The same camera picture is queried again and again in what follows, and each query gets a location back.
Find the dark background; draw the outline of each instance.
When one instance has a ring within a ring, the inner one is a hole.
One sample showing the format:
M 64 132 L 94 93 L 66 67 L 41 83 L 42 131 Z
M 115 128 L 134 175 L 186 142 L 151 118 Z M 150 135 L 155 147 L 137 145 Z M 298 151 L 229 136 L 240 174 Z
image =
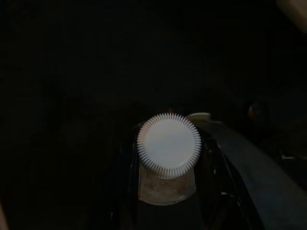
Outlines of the dark background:
M 11 229 L 83 229 L 122 138 L 169 106 L 246 133 L 246 105 L 261 100 L 272 139 L 305 152 L 305 36 L 272 3 L 2 1 L 0 197 Z

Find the white object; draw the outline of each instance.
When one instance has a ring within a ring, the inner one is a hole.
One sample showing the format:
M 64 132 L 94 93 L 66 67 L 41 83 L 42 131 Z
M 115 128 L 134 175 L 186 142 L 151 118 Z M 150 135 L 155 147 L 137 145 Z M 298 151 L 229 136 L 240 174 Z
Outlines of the white object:
M 144 167 L 163 179 L 186 174 L 201 153 L 196 127 L 177 114 L 159 114 L 140 129 L 137 147 Z

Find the white ridged cap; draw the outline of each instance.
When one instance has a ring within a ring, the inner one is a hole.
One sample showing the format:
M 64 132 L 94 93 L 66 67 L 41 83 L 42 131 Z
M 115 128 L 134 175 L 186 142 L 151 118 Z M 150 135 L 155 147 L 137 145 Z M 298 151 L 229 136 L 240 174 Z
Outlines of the white ridged cap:
M 145 168 L 163 179 L 186 174 L 201 153 L 201 138 L 196 127 L 177 114 L 159 114 L 140 129 L 137 147 Z

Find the ridged edge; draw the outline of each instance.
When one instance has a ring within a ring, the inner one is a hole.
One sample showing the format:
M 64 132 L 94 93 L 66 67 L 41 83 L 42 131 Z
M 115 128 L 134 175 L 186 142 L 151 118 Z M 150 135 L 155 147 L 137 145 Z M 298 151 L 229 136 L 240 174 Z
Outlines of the ridged edge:
M 185 124 L 189 130 L 191 131 L 193 137 L 194 137 L 194 150 L 193 155 L 189 159 L 188 162 L 186 162 L 183 165 L 180 165 L 175 168 L 165 168 L 162 166 L 157 165 L 147 154 L 146 147 L 145 147 L 145 139 L 146 139 L 146 133 L 149 131 L 149 129 L 155 125 L 155 123 L 163 120 L 176 120 L 179 122 L 182 122 Z M 177 177 L 183 176 L 186 174 L 190 169 L 194 167 L 196 164 L 200 153 L 201 153 L 201 138 L 198 133 L 198 130 L 196 127 L 190 122 L 187 118 L 184 116 L 178 115 L 178 114 L 170 114 L 170 113 L 164 113 L 156 115 L 152 118 L 150 118 L 140 129 L 138 138 L 137 138 L 137 149 L 138 154 L 140 157 L 141 162 L 143 163 L 144 167 L 149 170 L 151 173 L 153 173 L 155 176 L 158 176 L 163 179 L 175 179 Z

